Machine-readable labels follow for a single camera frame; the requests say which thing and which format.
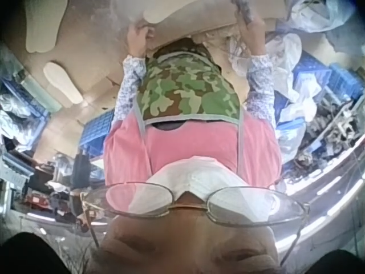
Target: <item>apron strap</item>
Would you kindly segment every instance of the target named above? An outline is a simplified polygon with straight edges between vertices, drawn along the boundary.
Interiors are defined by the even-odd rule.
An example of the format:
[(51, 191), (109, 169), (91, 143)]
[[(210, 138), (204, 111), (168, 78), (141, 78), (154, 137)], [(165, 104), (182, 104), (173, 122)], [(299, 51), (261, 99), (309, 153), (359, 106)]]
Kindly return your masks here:
[(145, 141), (145, 125), (144, 125), (144, 122), (143, 122), (143, 119), (142, 119), (142, 114), (141, 114), (141, 111), (140, 109), (138, 108), (138, 105), (137, 105), (137, 99), (136, 97), (134, 98), (133, 100), (133, 107), (132, 107), (132, 110), (136, 116), (136, 119), (137, 119), (137, 124), (138, 124), (138, 128), (139, 128), (139, 134), (141, 135), (141, 140), (143, 142), (143, 145), (146, 149), (146, 162), (147, 162), (147, 171), (148, 171), (148, 174), (149, 174), (149, 177), (152, 176), (152, 165), (151, 165), (151, 159), (149, 157), (149, 153), (148, 153), (148, 149), (147, 149), (147, 144), (146, 144), (146, 141)]
[(242, 178), (244, 174), (244, 108), (240, 107), (240, 121), (238, 123), (237, 140), (237, 175)]
[(145, 137), (145, 125), (144, 125), (144, 121), (142, 118), (142, 113), (138, 107), (138, 103), (137, 103), (137, 97), (135, 97), (133, 99), (133, 112), (135, 113), (136, 119), (137, 119), (137, 123), (138, 123), (138, 128), (139, 128), (139, 132), (141, 135), (141, 138), (144, 140)]

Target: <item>pink shirt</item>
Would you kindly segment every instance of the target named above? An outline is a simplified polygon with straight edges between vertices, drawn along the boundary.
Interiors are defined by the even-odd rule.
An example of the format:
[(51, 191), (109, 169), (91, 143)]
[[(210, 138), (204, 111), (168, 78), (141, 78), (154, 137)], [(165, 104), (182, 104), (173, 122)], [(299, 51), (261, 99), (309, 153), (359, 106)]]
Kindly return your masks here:
[[(144, 142), (130, 112), (113, 125), (104, 143), (106, 185), (145, 182), (150, 161), (154, 174), (169, 163), (193, 156), (215, 158), (236, 173), (237, 137), (233, 124), (189, 120), (172, 131), (149, 126)], [(281, 173), (281, 155), (270, 123), (245, 112), (243, 139), (243, 180), (256, 187), (274, 184)]]

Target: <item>eyeglass frame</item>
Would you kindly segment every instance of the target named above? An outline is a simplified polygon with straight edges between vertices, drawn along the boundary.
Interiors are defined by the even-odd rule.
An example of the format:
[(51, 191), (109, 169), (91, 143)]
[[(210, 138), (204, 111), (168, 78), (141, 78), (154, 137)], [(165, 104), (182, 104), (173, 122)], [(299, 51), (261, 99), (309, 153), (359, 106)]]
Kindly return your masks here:
[[(309, 207), (308, 204), (302, 204), (302, 203), (296, 201), (295, 199), (287, 196), (286, 194), (284, 194), (282, 192), (279, 192), (279, 191), (276, 191), (276, 190), (270, 190), (268, 188), (249, 187), (249, 186), (224, 187), (224, 188), (220, 188), (219, 190), (215, 190), (214, 192), (212, 192), (211, 194), (209, 194), (209, 196), (206, 198), (206, 201), (204, 202), (204, 204), (176, 204), (176, 199), (175, 199), (175, 196), (174, 196), (173, 192), (169, 188), (167, 188), (165, 186), (161, 186), (161, 185), (155, 184), (155, 183), (148, 183), (148, 182), (126, 182), (126, 183), (119, 183), (119, 184), (147, 184), (147, 185), (162, 187), (162, 188), (164, 188), (165, 190), (167, 190), (170, 193), (170, 195), (172, 197), (172, 202), (171, 202), (171, 204), (169, 206), (167, 206), (166, 212), (163, 212), (161, 214), (157, 214), (155, 216), (152, 216), (152, 215), (144, 215), (144, 214), (127, 213), (127, 212), (117, 211), (117, 210), (114, 210), (114, 209), (104, 209), (104, 208), (98, 207), (98, 206), (93, 205), (93, 204), (91, 204), (91, 203), (89, 203), (89, 202), (87, 202), (87, 201), (84, 200), (84, 198), (86, 197), (86, 195), (88, 195), (89, 192), (81, 192), (80, 193), (80, 199), (81, 199), (81, 202), (82, 202), (82, 205), (83, 205), (83, 211), (84, 211), (84, 214), (85, 214), (85, 217), (86, 217), (87, 225), (88, 225), (88, 227), (90, 229), (91, 236), (92, 236), (92, 238), (94, 240), (94, 243), (95, 243), (95, 245), (96, 245), (97, 248), (99, 248), (100, 245), (99, 245), (98, 238), (96, 237), (95, 231), (94, 231), (94, 229), (93, 229), (93, 227), (91, 225), (92, 221), (91, 221), (91, 218), (90, 218), (90, 211), (92, 210), (92, 208), (94, 208), (96, 210), (100, 210), (100, 211), (108, 211), (108, 212), (110, 212), (112, 214), (115, 214), (115, 215), (124, 216), (124, 217), (130, 217), (130, 218), (133, 218), (133, 219), (157, 219), (157, 218), (161, 218), (161, 217), (167, 216), (170, 213), (170, 210), (174, 210), (174, 209), (200, 210), (200, 211), (205, 211), (206, 216), (213, 223), (218, 224), (218, 225), (223, 226), (223, 227), (232, 227), (232, 228), (239, 228), (239, 227), (246, 227), (246, 228), (267, 227), (267, 226), (280, 225), (280, 224), (288, 223), (290, 221), (302, 219), (302, 223), (299, 226), (298, 232), (296, 234), (297, 237), (294, 239), (293, 243), (291, 244), (291, 246), (287, 250), (285, 256), (283, 257), (283, 259), (280, 262), (280, 266), (283, 266), (283, 264), (285, 263), (285, 261), (289, 257), (289, 254), (292, 252), (292, 250), (294, 249), (295, 245), (297, 244), (297, 242), (298, 242), (298, 240), (299, 240), (299, 238), (301, 236), (301, 231), (305, 228), (305, 226), (306, 226), (306, 224), (308, 222), (308, 219), (309, 219), (310, 207)], [(286, 196), (289, 199), (291, 199), (292, 201), (296, 202), (301, 207), (301, 209), (303, 210), (304, 214), (302, 216), (291, 217), (291, 218), (288, 218), (288, 219), (285, 219), (285, 220), (281, 220), (281, 221), (277, 221), (277, 222), (273, 222), (273, 223), (258, 222), (258, 223), (252, 223), (252, 224), (229, 224), (229, 223), (223, 223), (223, 222), (217, 221), (216, 219), (213, 218), (212, 214), (209, 214), (210, 209), (208, 207), (208, 201), (216, 193), (218, 193), (218, 192), (220, 192), (222, 190), (225, 190), (225, 189), (232, 189), (232, 188), (240, 188), (240, 189), (250, 188), (250, 189), (258, 189), (258, 190), (268, 190), (268, 191), (273, 192), (273, 193), (278, 193), (278, 194), (283, 195), (283, 196)]]

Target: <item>shoe insole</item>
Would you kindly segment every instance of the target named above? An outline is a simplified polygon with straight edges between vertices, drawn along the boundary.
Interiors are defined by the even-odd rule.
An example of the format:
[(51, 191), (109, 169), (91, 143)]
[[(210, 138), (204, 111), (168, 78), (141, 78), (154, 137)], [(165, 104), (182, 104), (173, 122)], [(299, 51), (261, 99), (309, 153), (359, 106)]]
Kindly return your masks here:
[(150, 7), (143, 12), (143, 18), (148, 23), (157, 24), (168, 18), (174, 12), (195, 1), (198, 0), (156, 0), (154, 7)]
[(48, 62), (43, 68), (44, 75), (48, 81), (59, 89), (73, 104), (83, 101), (80, 91), (68, 76), (67, 72), (60, 65)]
[(26, 0), (26, 49), (30, 53), (45, 53), (56, 45), (67, 0)]

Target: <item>plastic bag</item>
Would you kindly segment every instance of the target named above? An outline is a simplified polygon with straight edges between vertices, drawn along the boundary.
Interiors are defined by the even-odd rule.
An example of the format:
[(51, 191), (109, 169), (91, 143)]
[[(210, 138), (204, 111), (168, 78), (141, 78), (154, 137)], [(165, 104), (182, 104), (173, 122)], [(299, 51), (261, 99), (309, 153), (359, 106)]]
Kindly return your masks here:
[(291, 8), (289, 20), (285, 25), (307, 33), (319, 33), (343, 25), (355, 12), (355, 6), (351, 1), (311, 2), (309, 0), (297, 2)]
[(29, 108), (12, 94), (0, 95), (0, 103), (4, 111), (12, 112), (21, 118), (31, 116)]
[(322, 88), (313, 74), (301, 75), (296, 91), (298, 99), (282, 109), (279, 121), (287, 122), (299, 117), (304, 117), (306, 122), (312, 121), (317, 113), (317, 104), (314, 102), (313, 97), (321, 90)]
[(57, 152), (53, 157), (55, 162), (55, 167), (63, 176), (68, 176), (72, 174), (72, 169), (74, 168), (74, 160), (67, 155)]
[[(274, 35), (267, 38), (266, 50), (273, 63), (274, 89), (290, 101), (298, 99), (293, 91), (293, 73), (291, 71), (302, 55), (302, 41), (297, 34)], [(246, 77), (250, 58), (235, 37), (229, 39), (229, 61), (232, 69), (240, 77)]]
[(302, 143), (304, 134), (306, 133), (306, 124), (283, 131), (276, 131), (282, 164), (285, 164), (295, 158), (298, 153), (299, 146)]
[(26, 120), (23, 123), (15, 123), (5, 111), (0, 110), (1, 134), (9, 139), (16, 139), (22, 145), (21, 150), (17, 148), (18, 151), (31, 148), (34, 122), (33, 120)]

